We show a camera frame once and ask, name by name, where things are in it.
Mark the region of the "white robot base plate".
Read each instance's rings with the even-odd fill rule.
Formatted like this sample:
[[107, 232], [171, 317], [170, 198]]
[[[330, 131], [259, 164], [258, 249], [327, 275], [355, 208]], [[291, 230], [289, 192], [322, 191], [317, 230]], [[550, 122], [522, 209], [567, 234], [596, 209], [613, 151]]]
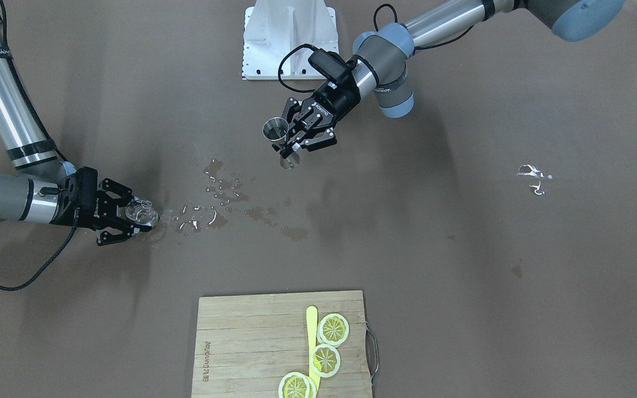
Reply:
[[302, 44], [338, 52], [336, 11], [324, 1], [257, 1], [244, 12], [241, 76], [248, 80], [323, 79], [303, 49], [285, 63], [283, 57]]

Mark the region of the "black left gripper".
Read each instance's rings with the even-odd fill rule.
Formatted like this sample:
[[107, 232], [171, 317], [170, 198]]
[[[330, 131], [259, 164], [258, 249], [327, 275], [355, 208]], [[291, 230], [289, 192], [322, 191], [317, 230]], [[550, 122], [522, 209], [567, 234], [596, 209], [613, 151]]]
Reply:
[[[300, 150], [311, 152], [335, 145], [337, 138], [333, 127], [360, 101], [361, 93], [352, 80], [342, 83], [326, 81], [309, 98], [286, 99], [280, 117], [289, 124], [288, 146], [298, 153]], [[281, 151], [285, 158], [288, 154], [289, 149]]]

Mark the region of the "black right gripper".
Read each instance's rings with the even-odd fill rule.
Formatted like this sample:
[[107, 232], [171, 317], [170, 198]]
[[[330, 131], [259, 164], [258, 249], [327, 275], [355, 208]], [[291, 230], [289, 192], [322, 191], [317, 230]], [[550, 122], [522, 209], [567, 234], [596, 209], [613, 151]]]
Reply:
[[[96, 231], [96, 244], [107, 246], [126, 242], [137, 232], [134, 223], [119, 218], [101, 218], [98, 214], [98, 171], [84, 166], [58, 185], [56, 211], [50, 223], [71, 226], [78, 216], [79, 228]], [[105, 178], [100, 182], [100, 198], [109, 206], [128, 206], [134, 201], [132, 189]]]

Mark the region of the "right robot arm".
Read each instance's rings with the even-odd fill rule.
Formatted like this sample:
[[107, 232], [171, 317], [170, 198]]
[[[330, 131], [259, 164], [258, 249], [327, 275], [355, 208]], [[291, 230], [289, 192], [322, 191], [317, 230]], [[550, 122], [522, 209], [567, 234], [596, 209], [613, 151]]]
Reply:
[[0, 138], [16, 170], [0, 175], [0, 222], [86, 228], [98, 233], [100, 246], [149, 232], [151, 224], [124, 214], [135, 199], [130, 188], [63, 161], [16, 72], [3, 28], [0, 9]]

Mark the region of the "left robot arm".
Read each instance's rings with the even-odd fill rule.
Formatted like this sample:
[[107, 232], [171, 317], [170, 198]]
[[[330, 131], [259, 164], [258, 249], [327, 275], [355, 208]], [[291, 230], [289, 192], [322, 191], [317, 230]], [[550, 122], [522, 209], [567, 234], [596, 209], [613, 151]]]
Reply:
[[356, 38], [352, 56], [302, 44], [309, 65], [325, 78], [309, 97], [290, 97], [281, 116], [268, 120], [263, 135], [280, 154], [285, 168], [298, 162], [300, 150], [316, 151], [337, 143], [335, 126], [370, 93], [389, 118], [414, 107], [406, 61], [425, 50], [454, 43], [476, 24], [498, 13], [525, 9], [567, 42], [591, 37], [622, 9], [622, 1], [447, 1], [406, 23], [396, 21]]

